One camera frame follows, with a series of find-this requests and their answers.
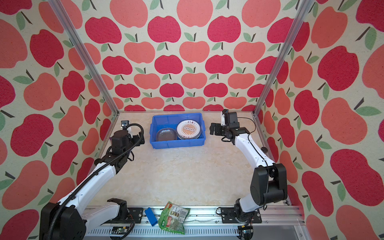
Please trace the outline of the orange sunburst plate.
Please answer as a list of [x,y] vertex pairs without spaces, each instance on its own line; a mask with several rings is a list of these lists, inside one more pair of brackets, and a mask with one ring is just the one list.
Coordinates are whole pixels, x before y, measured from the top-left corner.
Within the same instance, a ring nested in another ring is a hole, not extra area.
[[181,121],[176,128],[177,136],[181,140],[198,139],[201,135],[201,125],[194,120]]

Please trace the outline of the clear glass plate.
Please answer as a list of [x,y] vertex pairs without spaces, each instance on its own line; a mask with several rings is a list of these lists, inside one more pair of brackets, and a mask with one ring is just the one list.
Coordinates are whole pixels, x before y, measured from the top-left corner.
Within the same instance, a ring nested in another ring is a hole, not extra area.
[[178,139],[177,131],[172,128],[163,128],[157,132],[156,141],[175,141]]

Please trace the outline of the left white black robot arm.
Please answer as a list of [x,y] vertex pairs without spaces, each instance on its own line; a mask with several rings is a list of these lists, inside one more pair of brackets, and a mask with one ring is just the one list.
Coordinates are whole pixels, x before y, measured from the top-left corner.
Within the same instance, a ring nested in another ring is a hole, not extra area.
[[143,145],[144,128],[129,121],[122,122],[122,130],[111,137],[107,153],[96,159],[95,169],[69,194],[56,203],[46,204],[41,211],[41,240],[82,240],[86,234],[108,221],[129,219],[127,202],[112,198],[101,207],[85,210],[101,188],[118,174],[135,147]]

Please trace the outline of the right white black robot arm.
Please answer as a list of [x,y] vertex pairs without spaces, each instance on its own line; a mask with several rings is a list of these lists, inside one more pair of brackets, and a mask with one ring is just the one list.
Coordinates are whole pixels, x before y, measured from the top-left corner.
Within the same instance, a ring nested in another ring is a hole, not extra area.
[[248,223],[256,210],[266,207],[269,203],[278,203],[288,198],[287,170],[283,164],[271,160],[256,145],[246,128],[238,123],[212,123],[210,134],[222,136],[238,148],[254,168],[250,193],[236,200],[234,205],[235,219],[239,223]]

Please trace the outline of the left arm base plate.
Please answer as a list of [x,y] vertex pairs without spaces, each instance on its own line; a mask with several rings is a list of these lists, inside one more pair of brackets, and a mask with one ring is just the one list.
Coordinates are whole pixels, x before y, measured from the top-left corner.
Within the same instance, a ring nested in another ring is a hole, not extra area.
[[131,222],[135,222],[136,224],[140,224],[143,217],[143,208],[127,208],[127,213],[122,217],[116,217],[112,220],[105,222],[105,224],[130,224]]

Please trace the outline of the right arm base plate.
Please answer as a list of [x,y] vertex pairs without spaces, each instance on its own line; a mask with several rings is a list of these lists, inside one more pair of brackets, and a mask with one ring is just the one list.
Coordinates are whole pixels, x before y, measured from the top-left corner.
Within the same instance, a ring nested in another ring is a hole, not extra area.
[[222,218],[223,224],[261,224],[262,218],[259,209],[244,213],[234,207],[217,208],[217,214]]

